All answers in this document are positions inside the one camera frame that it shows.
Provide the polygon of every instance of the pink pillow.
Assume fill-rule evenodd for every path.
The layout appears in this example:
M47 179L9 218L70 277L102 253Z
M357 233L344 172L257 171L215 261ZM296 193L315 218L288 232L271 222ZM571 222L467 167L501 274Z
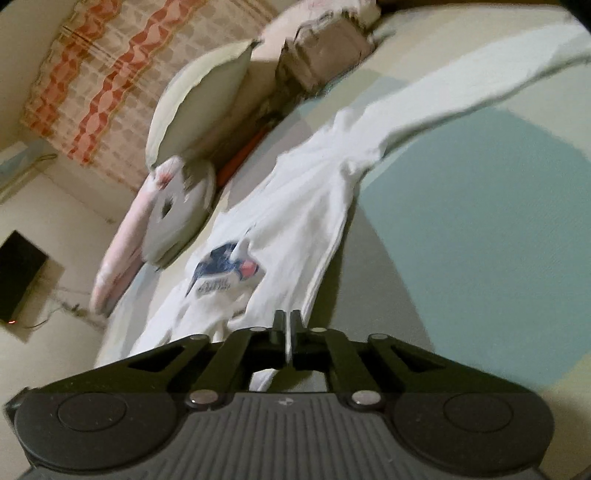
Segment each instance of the pink pillow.
M150 173L139 189L100 263L89 309L108 315L142 267L142 243L158 192L183 166L174 156Z

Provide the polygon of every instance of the black device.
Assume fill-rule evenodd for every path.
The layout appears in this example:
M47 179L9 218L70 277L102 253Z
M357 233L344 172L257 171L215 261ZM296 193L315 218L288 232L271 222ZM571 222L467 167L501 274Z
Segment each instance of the black device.
M0 320L14 321L47 255L13 231L0 247Z
M322 393L249 392L266 368L317 370ZM542 480L553 435L524 387L391 336L352 342L277 311L24 390L8 402L21 480Z
M0 11L2 11L2 9L4 9L4 7L7 7L8 4L12 1L13 0L0 0Z

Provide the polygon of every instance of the white pillow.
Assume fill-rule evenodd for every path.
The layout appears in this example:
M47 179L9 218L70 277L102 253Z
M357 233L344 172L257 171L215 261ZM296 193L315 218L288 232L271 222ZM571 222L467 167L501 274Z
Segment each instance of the white pillow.
M160 97L146 142L153 170L182 154L232 106L251 60L252 40L216 48L185 65Z
M359 22L370 27L380 16L375 0L302 0L289 7L262 31L263 44L252 54L253 60L277 61L286 38L294 38L304 23L317 20L326 12L350 10L357 13Z

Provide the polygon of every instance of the pillow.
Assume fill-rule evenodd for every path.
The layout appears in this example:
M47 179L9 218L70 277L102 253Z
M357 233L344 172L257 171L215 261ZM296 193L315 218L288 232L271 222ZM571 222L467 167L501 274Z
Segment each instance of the pillow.
M350 10L356 12L366 28L375 23L380 10L375 0L303 0L285 10L262 31L263 44L252 53L257 61L277 61L286 38L295 38L304 23L322 17L326 12Z
M226 139L235 138L236 131L242 129L251 115L257 114L264 100L273 93L276 85L276 63L251 61L230 109L222 119L218 120L207 133L183 153L183 157L187 159L209 158L216 171L225 165L229 159L227 156L219 154L212 156L212 153L217 151L220 144L224 143Z
M142 247L146 262L166 267L198 233L210 213L215 181L209 162L194 161L159 192Z
M216 48L185 65L160 97L146 142L146 165L185 152L232 106L255 43Z
M148 175L105 252L90 295L92 313L108 315L143 265L141 246L160 189L181 170L171 157Z

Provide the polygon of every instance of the fabric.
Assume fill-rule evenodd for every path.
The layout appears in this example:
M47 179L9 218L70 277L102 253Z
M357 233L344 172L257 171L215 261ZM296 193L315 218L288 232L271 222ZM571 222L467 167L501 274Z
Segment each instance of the fabric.
M217 172L216 184L218 188L224 188L232 176L238 171L241 165L246 161L252 151L262 142L270 132L271 126L265 125Z
M295 83L307 96L314 96L367 59L375 47L348 13L329 13L308 24L295 40L285 41L277 66L278 82L285 88Z
M380 15L374 0L303 0L265 27L261 34L264 43L255 50L253 60L277 61L285 39L293 39L302 24L317 20L326 12L343 10L356 12L365 27L375 23Z
M150 266L142 267L109 318L97 365L129 354L217 215L338 110L379 101L491 41L569 18L558 7L507 5L385 17L378 50L266 137L186 250L151 282ZM389 151L359 183L309 322L359 341L388 333L539 392L556 422L542 463L552 480L571 479L591 458L590 83L591 69L574 66ZM324 388L321 375L289 372L271 386Z
M182 166L180 157L171 157L145 179L100 263L90 295L92 313L109 314L144 264L141 246L154 202Z
M248 141L248 135L245 136L251 130L248 125L258 123L260 108L275 87L275 65L251 61L226 115L190 146L187 156L208 158L219 171L232 158L236 146Z
M138 189L150 119L170 79L216 47L256 38L274 16L264 0L80 1L21 121L70 158Z
M204 160L185 165L156 198L142 246L143 259L168 265L205 223L216 191L213 166Z
M270 326L275 309L301 309L307 321L355 184L387 149L590 55L591 40L581 26L553 25L492 43L365 109L341 111L307 142L279 156L265 181L217 217L187 263L185 280L148 321L132 353L192 333L221 340L238 328ZM264 273L260 282L254 290L214 283L206 295L197 295L191 288L195 269L228 243L256 262ZM216 304L224 305L223 317ZM266 387L270 378L269 371L255 374L252 388Z
M246 75L252 46L252 40L245 40L216 48L174 76L150 124L145 149L149 169L184 154L227 113Z

